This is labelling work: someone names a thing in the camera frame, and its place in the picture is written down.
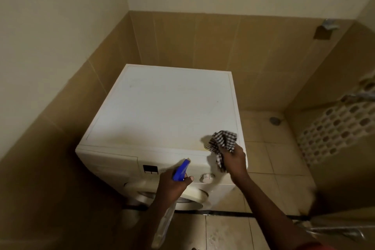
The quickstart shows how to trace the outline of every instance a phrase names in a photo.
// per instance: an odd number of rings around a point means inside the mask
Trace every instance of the washing machine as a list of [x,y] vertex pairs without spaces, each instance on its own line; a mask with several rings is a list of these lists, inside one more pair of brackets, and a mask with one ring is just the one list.
[[160,174],[189,159],[194,181],[176,210],[210,210],[235,187],[204,148],[220,130],[235,132],[245,148],[231,72],[127,64],[76,153],[120,194],[146,205]]

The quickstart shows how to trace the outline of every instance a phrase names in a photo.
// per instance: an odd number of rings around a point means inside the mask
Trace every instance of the cleaning cloth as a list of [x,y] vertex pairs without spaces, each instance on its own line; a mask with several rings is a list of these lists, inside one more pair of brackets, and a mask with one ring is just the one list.
[[237,140],[237,134],[231,131],[219,131],[212,135],[209,143],[205,146],[206,149],[216,154],[216,163],[221,172],[226,172],[224,165],[223,154],[219,150],[219,146],[226,148],[230,152],[234,151],[234,144]]

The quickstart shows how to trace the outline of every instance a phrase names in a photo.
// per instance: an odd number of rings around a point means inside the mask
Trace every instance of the hand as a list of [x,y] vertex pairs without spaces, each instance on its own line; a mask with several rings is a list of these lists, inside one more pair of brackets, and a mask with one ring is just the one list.
[[243,152],[242,147],[237,143],[234,145],[233,153],[229,152],[226,148],[219,146],[220,152],[224,156],[224,165],[234,184],[238,185],[243,179],[249,177],[246,170],[246,154]]
[[155,200],[157,203],[168,209],[194,181],[194,177],[185,174],[184,181],[173,181],[172,176],[175,169],[168,169],[160,175],[159,186],[157,187]]

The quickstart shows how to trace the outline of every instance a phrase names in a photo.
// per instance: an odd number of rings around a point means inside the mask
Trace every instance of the person's right arm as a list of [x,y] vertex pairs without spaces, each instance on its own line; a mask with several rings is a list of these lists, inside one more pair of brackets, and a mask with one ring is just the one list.
[[320,243],[305,230],[297,227],[251,180],[246,170],[246,154],[236,145],[234,152],[221,148],[224,165],[232,181],[244,194],[271,249],[295,250],[301,246]]

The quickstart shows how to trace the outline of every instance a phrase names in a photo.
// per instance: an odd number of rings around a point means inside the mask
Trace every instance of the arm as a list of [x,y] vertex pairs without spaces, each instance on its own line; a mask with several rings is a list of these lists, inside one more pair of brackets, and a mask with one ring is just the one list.
[[138,235],[135,237],[133,250],[151,249],[152,241],[166,210],[182,195],[187,186],[194,180],[193,176],[185,175],[184,181],[173,181],[174,169],[168,169],[160,175],[159,186],[157,187],[155,200],[152,202]]
[[246,154],[236,145],[234,152],[221,148],[224,165],[232,181],[244,194],[271,249],[295,250],[306,244],[319,244],[302,228],[295,226],[286,215],[251,180],[246,170]]

